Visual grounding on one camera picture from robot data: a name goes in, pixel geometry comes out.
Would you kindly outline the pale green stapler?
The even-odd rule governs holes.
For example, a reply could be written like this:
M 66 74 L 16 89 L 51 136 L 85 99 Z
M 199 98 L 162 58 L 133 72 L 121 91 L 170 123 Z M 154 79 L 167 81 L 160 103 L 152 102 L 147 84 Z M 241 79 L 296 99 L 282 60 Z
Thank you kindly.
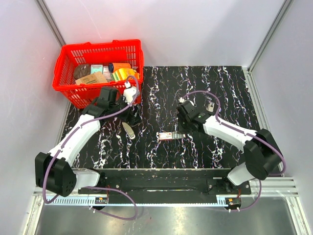
M 129 138 L 131 140 L 133 140 L 135 138 L 135 133 L 134 133 L 132 127 L 129 124 L 127 124 L 126 122 L 122 122 L 122 126 L 123 126 L 124 130 L 126 131 L 126 134 L 129 136 Z

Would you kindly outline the staple box red white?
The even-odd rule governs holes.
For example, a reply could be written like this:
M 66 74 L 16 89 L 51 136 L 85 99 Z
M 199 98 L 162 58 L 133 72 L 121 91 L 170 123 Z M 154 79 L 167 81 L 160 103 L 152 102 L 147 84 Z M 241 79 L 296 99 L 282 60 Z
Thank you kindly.
M 160 141 L 165 141 L 165 140 L 178 140 L 178 139 L 183 139 L 185 138 L 186 135 L 181 132 L 162 132 L 158 134 L 158 139 Z

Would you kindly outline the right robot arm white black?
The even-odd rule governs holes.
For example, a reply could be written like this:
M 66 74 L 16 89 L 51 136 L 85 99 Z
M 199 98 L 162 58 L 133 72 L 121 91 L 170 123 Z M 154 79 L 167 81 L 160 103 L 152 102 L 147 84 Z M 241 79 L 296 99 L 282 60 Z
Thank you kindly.
M 248 130 L 227 122 L 211 111 L 200 110 L 190 100 L 181 98 L 177 107 L 179 130 L 217 137 L 241 150 L 244 162 L 234 167 L 222 182 L 223 190 L 233 194 L 252 179 L 264 180 L 283 162 L 282 154 L 270 131 Z

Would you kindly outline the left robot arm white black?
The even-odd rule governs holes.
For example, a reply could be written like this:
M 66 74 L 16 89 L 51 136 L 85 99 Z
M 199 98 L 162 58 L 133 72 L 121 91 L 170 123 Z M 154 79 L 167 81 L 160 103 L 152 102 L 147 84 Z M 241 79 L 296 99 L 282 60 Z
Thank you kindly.
M 136 120 L 132 108 L 139 95 L 137 87 L 129 86 L 122 94 L 116 88 L 102 87 L 100 95 L 83 109 L 70 132 L 48 153 L 35 157 L 35 183 L 43 191 L 49 190 L 66 197 L 75 189 L 89 187 L 94 193 L 102 193 L 106 182 L 94 169 L 73 170 L 72 165 L 90 138 L 100 130 L 109 118 L 120 118 L 127 124 Z

